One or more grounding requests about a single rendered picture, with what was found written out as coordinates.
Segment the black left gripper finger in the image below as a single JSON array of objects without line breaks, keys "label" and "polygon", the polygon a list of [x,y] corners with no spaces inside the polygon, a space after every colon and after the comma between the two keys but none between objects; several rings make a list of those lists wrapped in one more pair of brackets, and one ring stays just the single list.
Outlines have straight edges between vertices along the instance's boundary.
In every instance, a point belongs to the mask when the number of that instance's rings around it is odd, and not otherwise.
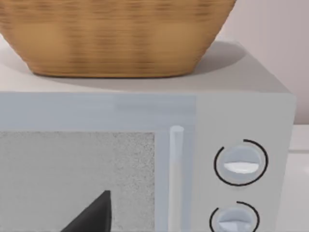
[{"label": "black left gripper finger", "polygon": [[60,232],[111,232],[112,199],[106,190]]}]

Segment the pale microwave door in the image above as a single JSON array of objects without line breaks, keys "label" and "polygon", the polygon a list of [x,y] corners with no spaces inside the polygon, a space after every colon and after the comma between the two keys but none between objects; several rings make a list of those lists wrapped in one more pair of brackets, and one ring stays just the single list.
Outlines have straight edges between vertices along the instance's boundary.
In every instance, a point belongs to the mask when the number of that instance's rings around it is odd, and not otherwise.
[{"label": "pale microwave door", "polygon": [[191,228],[196,98],[6,93],[0,232],[60,232],[111,191],[112,232],[169,232],[169,135],[181,126],[181,232]]}]

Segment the pale microwave knob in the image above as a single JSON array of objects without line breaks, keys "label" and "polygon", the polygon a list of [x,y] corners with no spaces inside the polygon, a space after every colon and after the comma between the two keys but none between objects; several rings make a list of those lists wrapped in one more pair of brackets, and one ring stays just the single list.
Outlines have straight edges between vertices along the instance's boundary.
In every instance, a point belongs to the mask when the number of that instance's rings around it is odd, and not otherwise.
[{"label": "pale microwave knob", "polygon": [[243,207],[230,207],[220,210],[214,225],[217,232],[252,232],[254,218]]},{"label": "pale microwave knob", "polygon": [[223,151],[218,159],[220,175],[231,183],[242,184],[256,179],[263,167],[261,152],[250,145],[237,145]]}]

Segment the pale microwave oven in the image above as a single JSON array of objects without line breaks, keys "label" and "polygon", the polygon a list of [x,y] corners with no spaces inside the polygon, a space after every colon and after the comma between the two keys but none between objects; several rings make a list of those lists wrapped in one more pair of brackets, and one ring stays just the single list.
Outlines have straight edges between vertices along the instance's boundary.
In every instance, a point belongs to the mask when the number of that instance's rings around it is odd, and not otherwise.
[{"label": "pale microwave oven", "polygon": [[[0,36],[0,99],[6,93],[177,94],[196,98],[191,228],[217,232],[220,210],[243,207],[252,232],[275,229],[292,133],[295,96],[237,44],[215,41],[193,74],[167,79],[73,79],[33,75]],[[261,152],[256,179],[226,181],[218,171],[224,150],[250,145]]]}]

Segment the woven wicker basket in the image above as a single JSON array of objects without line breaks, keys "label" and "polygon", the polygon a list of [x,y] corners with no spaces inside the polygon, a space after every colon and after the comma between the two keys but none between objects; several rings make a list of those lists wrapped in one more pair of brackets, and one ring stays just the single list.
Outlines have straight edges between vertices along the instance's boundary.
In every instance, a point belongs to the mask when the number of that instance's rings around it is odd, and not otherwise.
[{"label": "woven wicker basket", "polygon": [[0,34],[34,73],[191,73],[237,0],[0,0]]}]

